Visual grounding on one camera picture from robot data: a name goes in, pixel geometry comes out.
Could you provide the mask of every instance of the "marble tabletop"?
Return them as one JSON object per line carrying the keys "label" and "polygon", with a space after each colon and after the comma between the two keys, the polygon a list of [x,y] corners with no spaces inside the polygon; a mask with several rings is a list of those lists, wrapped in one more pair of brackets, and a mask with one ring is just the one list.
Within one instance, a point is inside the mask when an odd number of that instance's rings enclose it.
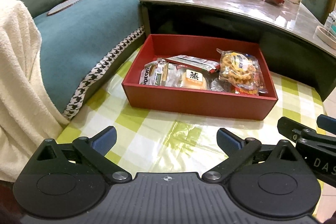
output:
{"label": "marble tabletop", "polygon": [[295,35],[336,57],[336,50],[326,45],[315,34],[316,27],[322,24],[302,3],[298,5],[289,0],[285,0],[282,5],[273,5],[261,0],[140,0],[140,2],[190,5],[239,15]]}

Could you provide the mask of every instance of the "ribbed black surface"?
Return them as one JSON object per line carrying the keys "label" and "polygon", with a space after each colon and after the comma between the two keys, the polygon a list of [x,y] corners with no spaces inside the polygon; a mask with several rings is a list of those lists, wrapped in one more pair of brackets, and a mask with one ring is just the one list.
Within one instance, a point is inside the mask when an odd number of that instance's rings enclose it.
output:
{"label": "ribbed black surface", "polygon": [[238,208],[220,185],[202,182],[195,173],[138,173],[127,184],[111,188],[102,203],[78,217],[23,224],[313,224],[310,217],[271,221]]}

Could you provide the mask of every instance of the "open red tray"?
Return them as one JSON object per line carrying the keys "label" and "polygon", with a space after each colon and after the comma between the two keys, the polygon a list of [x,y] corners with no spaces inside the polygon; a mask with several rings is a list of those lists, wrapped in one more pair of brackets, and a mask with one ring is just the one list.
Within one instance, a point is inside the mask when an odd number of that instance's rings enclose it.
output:
{"label": "open red tray", "polygon": [[[251,96],[138,84],[145,64],[158,57],[166,58],[182,54],[219,61],[221,55],[216,51],[217,48],[255,56],[268,93]],[[214,37],[149,35],[125,76],[122,86],[132,107],[226,118],[263,120],[278,100],[258,44]]]}

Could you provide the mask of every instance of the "houndstooth trim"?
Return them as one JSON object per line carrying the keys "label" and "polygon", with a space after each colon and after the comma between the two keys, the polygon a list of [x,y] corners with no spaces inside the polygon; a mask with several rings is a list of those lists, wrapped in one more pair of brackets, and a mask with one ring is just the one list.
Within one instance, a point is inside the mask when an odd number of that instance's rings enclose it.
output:
{"label": "houndstooth trim", "polygon": [[106,54],[100,62],[85,76],[79,84],[74,95],[71,97],[63,116],[67,119],[72,119],[79,109],[82,107],[84,96],[88,88],[97,82],[111,66],[112,62],[136,39],[144,34],[144,28],[141,26],[136,31],[132,32],[123,41],[115,46],[108,54]]}

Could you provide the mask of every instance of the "coffee table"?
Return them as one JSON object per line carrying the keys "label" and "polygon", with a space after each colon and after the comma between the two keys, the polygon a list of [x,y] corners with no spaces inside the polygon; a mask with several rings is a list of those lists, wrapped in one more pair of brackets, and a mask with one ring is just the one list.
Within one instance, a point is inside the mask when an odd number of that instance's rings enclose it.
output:
{"label": "coffee table", "polygon": [[314,87],[324,101],[336,86],[336,50],[315,34],[303,5],[261,0],[140,0],[146,35],[178,33],[259,43],[271,71]]}

